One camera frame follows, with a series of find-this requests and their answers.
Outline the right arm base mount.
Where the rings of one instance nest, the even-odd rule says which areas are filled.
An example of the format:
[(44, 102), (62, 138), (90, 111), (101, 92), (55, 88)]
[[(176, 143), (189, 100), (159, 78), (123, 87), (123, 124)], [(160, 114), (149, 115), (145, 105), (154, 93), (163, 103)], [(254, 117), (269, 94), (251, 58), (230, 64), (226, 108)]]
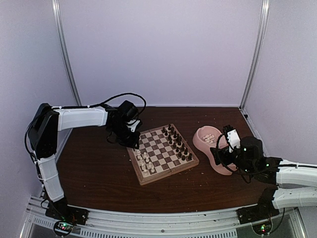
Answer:
[(275, 209), (272, 204), (257, 204), (237, 210), (237, 216), (241, 225), (269, 219), (277, 215), (279, 215), (279, 210)]

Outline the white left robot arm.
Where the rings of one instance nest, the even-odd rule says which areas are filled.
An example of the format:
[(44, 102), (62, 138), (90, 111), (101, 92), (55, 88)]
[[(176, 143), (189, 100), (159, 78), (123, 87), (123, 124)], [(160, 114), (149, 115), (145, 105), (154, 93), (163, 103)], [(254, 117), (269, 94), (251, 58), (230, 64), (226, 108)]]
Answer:
[(48, 199), (54, 202), (51, 210), (60, 220), (67, 220), (71, 209), (61, 202), (65, 195), (56, 162), (73, 129), (105, 127), (115, 136), (116, 143), (127, 148), (138, 148), (140, 132), (137, 128), (142, 124), (140, 114), (141, 111), (127, 100), (117, 108), (105, 103), (87, 106), (39, 105), (27, 128), (26, 138), (31, 146), (31, 158), (39, 171), (39, 179)]

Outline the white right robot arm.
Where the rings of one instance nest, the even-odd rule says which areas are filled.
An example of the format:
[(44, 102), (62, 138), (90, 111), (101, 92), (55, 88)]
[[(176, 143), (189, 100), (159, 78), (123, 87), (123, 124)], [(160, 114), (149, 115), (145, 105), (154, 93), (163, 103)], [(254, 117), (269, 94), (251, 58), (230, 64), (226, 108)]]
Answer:
[(245, 182), (257, 180), (274, 185), (263, 191), (254, 215), (264, 219), (273, 210), (289, 207), (309, 207), (317, 204), (316, 165), (291, 162), (279, 157), (267, 157), (261, 140), (247, 136), (220, 148), (218, 138), (210, 148), (215, 165), (230, 175), (241, 176)]

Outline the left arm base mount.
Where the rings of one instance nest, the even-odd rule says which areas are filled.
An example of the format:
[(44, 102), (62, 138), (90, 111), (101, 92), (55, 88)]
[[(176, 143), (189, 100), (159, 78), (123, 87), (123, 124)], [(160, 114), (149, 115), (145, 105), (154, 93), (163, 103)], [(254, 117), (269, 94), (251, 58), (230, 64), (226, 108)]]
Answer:
[(66, 206), (66, 208), (54, 208), (49, 206), (45, 215), (56, 220), (66, 221), (75, 225), (85, 225), (89, 211), (82, 208)]

